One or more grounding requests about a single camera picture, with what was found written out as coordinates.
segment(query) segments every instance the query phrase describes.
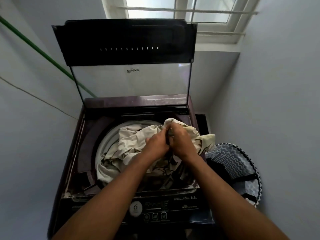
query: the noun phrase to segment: green hose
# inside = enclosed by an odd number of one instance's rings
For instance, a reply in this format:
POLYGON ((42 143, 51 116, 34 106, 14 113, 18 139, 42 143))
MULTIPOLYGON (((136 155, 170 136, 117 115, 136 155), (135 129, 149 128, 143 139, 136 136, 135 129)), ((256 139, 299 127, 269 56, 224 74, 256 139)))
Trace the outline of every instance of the green hose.
MULTIPOLYGON (((14 32, 15 35, 17 35, 20 39, 22 39, 24 42, 26 42, 28 45, 30 45, 36 52, 38 52, 40 55, 42 55, 46 60, 48 60, 51 64, 53 64, 56 68, 58 68, 60 71, 62 71, 65 75, 67 75, 71 80, 74 81, 74 77, 61 65, 59 65, 55 60, 53 60, 50 56, 48 56, 43 50, 41 50, 38 46, 36 46, 31 40, 29 40, 26 36, 24 36, 20 31, 18 31, 15 27, 13 27, 10 23, 8 23, 7 20, 5 20, 0 15, 0 22, 6 26, 8 29, 10 29, 12 32, 14 32)), ((87 93, 89 93, 92 97, 96 98, 89 89, 87 89, 82 83, 78 82, 78 85, 87 93)))

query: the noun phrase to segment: person's left arm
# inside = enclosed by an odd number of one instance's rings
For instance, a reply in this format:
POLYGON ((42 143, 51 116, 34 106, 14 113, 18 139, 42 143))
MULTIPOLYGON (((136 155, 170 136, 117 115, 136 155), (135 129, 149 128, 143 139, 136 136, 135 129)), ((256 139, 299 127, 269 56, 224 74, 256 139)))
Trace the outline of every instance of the person's left arm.
POLYGON ((169 150, 166 129, 146 140, 142 152, 53 236, 57 239, 113 239, 150 165, 169 150))

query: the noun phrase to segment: white round sticker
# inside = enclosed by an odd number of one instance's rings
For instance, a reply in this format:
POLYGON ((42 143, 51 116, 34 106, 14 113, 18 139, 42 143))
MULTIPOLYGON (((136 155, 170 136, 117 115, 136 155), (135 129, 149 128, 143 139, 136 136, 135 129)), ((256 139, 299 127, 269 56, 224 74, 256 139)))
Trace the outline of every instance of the white round sticker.
POLYGON ((129 207, 129 212, 133 217, 138 217, 142 212, 142 204, 140 203, 140 201, 132 202, 129 207))

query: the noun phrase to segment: cream colored cloth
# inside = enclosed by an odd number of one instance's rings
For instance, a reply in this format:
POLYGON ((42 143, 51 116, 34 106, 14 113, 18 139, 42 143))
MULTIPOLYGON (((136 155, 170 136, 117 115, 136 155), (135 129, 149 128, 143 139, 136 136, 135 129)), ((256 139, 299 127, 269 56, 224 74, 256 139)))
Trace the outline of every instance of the cream colored cloth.
MULTIPOLYGON (((98 179, 105 183, 111 182, 126 168, 132 158, 141 152, 146 145, 146 138, 150 138, 152 135, 160 132, 163 127, 166 127, 171 122, 178 123, 187 130, 198 154, 207 152, 214 146, 214 134, 200 136, 194 127, 188 126, 176 119, 167 119, 163 126, 148 125, 150 121, 131 124, 120 128, 119 141, 115 141, 108 151, 101 155, 100 159, 97 158, 96 169, 98 179)), ((169 165, 167 160, 159 159, 148 168, 146 173, 150 176, 157 176, 162 175, 165 171, 166 175, 170 175, 181 163, 181 160, 177 156, 173 155, 173 159, 175 163, 169 163, 169 165)))

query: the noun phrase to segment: person's left hand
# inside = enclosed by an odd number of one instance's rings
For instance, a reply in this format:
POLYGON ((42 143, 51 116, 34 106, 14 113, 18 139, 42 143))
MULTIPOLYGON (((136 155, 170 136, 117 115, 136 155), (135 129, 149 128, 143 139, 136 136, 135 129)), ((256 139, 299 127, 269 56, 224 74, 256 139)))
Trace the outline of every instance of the person's left hand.
POLYGON ((146 138, 146 145, 142 149, 142 154, 152 162, 163 157, 169 150, 170 146, 166 144, 166 132, 169 129, 163 128, 159 133, 154 134, 151 138, 146 138))

